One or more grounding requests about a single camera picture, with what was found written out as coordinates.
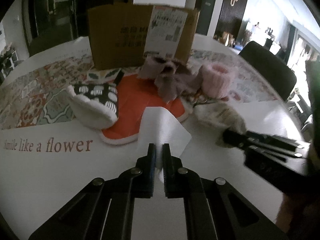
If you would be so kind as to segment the beige fuzzy cloth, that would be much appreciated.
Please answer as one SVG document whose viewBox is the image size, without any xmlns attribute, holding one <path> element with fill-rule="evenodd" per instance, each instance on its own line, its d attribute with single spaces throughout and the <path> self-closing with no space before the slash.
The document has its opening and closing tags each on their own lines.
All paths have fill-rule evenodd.
<svg viewBox="0 0 320 240">
<path fill-rule="evenodd" d="M 194 107 L 193 113 L 204 126 L 210 127 L 218 133 L 216 144 L 224 148 L 233 148 L 225 144 L 222 139 L 223 131 L 230 129 L 233 132 L 244 134 L 247 127 L 243 117 L 230 105 L 222 101 L 209 104 L 200 104 Z"/>
</svg>

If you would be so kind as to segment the orange quilted pot holder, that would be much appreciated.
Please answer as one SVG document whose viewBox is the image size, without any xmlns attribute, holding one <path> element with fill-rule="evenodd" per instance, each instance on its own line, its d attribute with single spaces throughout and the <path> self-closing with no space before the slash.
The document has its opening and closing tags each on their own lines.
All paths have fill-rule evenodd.
<svg viewBox="0 0 320 240">
<path fill-rule="evenodd" d="M 158 95 L 158 88 L 151 80 L 139 79 L 137 75 L 122 78 L 118 90 L 118 121 L 110 128 L 102 129 L 102 140 L 110 145 L 125 145 L 136 141 L 142 115 L 146 107 L 163 107 L 179 122 L 183 122 L 188 113 L 179 98 L 165 103 Z"/>
</svg>

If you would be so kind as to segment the white cloth sheet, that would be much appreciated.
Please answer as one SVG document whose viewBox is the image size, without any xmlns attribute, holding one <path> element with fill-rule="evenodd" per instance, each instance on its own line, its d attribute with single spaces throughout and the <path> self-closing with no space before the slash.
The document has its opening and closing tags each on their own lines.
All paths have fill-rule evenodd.
<svg viewBox="0 0 320 240">
<path fill-rule="evenodd" d="M 147 154 L 149 144 L 156 146 L 156 176 L 164 181 L 162 146 L 169 144 L 171 155 L 180 157 L 191 141 L 191 134 L 167 109 L 146 107 L 143 112 L 138 133 L 136 154 Z"/>
</svg>

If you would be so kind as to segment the dark chair right side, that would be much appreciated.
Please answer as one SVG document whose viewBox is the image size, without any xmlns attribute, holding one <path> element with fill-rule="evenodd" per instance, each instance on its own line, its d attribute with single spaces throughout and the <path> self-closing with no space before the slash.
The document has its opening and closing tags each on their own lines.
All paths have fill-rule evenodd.
<svg viewBox="0 0 320 240">
<path fill-rule="evenodd" d="M 254 41 L 246 44 L 239 56 L 254 67 L 284 101 L 288 100 L 297 78 L 281 59 Z"/>
</svg>

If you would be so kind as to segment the dark chair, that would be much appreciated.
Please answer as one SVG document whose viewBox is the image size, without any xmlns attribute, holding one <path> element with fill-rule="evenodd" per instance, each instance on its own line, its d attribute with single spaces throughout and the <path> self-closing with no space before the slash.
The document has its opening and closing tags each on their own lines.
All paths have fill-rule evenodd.
<svg viewBox="0 0 320 240">
<path fill-rule="evenodd" d="M 73 36 L 69 24 L 48 28 L 38 37 L 32 39 L 29 45 L 29 56 L 33 56 L 71 40 L 73 40 Z"/>
<path fill-rule="evenodd" d="M 246 44 L 239 56 L 254 67 L 284 101 L 288 100 L 297 78 L 281 59 L 254 41 Z"/>
</svg>

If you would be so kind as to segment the black white patterned mitt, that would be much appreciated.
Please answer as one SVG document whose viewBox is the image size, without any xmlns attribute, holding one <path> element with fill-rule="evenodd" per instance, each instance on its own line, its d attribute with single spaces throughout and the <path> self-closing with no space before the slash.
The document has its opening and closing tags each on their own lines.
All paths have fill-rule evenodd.
<svg viewBox="0 0 320 240">
<path fill-rule="evenodd" d="M 94 129 L 112 127 L 119 118 L 118 91 L 114 83 L 76 83 L 66 88 L 76 118 Z"/>
</svg>

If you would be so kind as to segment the patterned tile tablecloth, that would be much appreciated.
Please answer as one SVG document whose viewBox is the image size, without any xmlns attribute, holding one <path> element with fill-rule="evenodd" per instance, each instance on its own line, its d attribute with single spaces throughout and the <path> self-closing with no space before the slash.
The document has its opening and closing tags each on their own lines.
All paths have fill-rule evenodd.
<svg viewBox="0 0 320 240">
<path fill-rule="evenodd" d="M 19 239 L 28 239 L 49 217 L 95 177 L 111 179 L 135 165 L 137 142 L 106 144 L 100 133 L 73 119 L 65 87 L 86 77 L 93 67 L 87 37 L 67 42 L 25 60 L 1 85 L 1 213 Z M 301 140 L 300 127 L 279 100 L 257 99 L 257 79 L 240 79 L 242 99 L 232 106 L 259 133 Z M 201 177 L 223 177 L 271 221 L 276 220 L 282 194 L 244 167 L 238 149 L 221 148 L 215 131 L 189 116 L 183 126 L 192 138 L 181 155 L 183 165 Z M 48 139 L 93 140 L 89 153 L 46 152 Z M 5 141 L 27 139 L 33 151 L 4 149 Z M 186 239 L 183 200 L 155 195 L 135 204 L 132 239 Z"/>
</svg>

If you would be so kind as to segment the brown cardboard box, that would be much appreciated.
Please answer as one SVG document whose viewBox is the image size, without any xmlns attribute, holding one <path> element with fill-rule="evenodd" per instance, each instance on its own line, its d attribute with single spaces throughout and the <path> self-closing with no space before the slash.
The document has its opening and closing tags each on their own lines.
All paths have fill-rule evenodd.
<svg viewBox="0 0 320 240">
<path fill-rule="evenodd" d="M 138 67 L 148 56 L 189 58 L 199 18 L 196 9 L 156 4 L 89 9 L 89 41 L 97 70 Z"/>
</svg>

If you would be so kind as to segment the dark chair far left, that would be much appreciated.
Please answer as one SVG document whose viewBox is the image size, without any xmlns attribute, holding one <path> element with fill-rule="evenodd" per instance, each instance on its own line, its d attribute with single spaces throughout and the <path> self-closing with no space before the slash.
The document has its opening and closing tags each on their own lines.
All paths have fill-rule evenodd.
<svg viewBox="0 0 320 240">
<path fill-rule="evenodd" d="M 29 56 L 33 56 L 71 40 L 73 40 L 73 36 L 69 24 L 48 28 L 38 37 L 32 39 L 29 45 Z"/>
</svg>

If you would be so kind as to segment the dark double glass door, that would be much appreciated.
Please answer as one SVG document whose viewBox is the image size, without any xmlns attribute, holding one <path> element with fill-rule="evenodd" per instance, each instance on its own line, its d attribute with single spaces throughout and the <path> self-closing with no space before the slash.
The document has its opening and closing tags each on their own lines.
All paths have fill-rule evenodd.
<svg viewBox="0 0 320 240">
<path fill-rule="evenodd" d="M 22 0 L 23 29 L 27 48 L 48 28 L 69 24 L 73 40 L 89 35 L 89 9 L 133 0 Z"/>
</svg>

